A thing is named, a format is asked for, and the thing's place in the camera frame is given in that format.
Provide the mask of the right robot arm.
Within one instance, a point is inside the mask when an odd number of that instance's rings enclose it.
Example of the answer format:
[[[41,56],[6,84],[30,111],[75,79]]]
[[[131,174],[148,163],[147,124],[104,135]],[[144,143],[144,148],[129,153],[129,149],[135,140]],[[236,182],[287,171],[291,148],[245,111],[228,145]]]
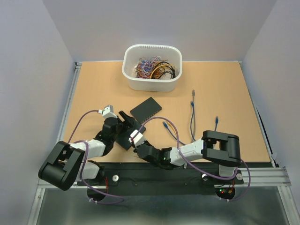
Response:
[[[201,139],[177,147],[157,149],[145,137],[135,130],[129,138],[138,157],[152,165],[165,170],[172,170],[192,161],[206,159],[218,164],[216,175],[198,169],[221,183],[232,180],[237,175],[237,167],[241,165],[240,139],[237,135],[207,130]]]

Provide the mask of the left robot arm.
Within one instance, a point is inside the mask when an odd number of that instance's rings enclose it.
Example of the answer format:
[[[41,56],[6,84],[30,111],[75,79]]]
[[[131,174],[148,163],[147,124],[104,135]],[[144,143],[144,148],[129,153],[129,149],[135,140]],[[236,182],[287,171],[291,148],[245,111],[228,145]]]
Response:
[[[127,138],[141,124],[123,111],[115,115],[109,108],[96,110],[105,119],[102,130],[89,141],[59,141],[48,155],[38,172],[38,177],[59,189],[66,191],[80,175],[98,185],[104,181],[102,167],[88,159],[107,155],[118,143],[128,150],[131,146]]]

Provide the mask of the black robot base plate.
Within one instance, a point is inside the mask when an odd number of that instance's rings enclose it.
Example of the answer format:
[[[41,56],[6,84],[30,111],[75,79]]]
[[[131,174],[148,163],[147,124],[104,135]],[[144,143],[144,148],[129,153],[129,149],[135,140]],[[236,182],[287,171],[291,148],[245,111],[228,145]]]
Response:
[[[132,196],[214,195],[216,188],[243,184],[218,180],[191,166],[163,170],[149,163],[103,163],[100,175],[87,183],[87,196],[96,204],[120,204]]]

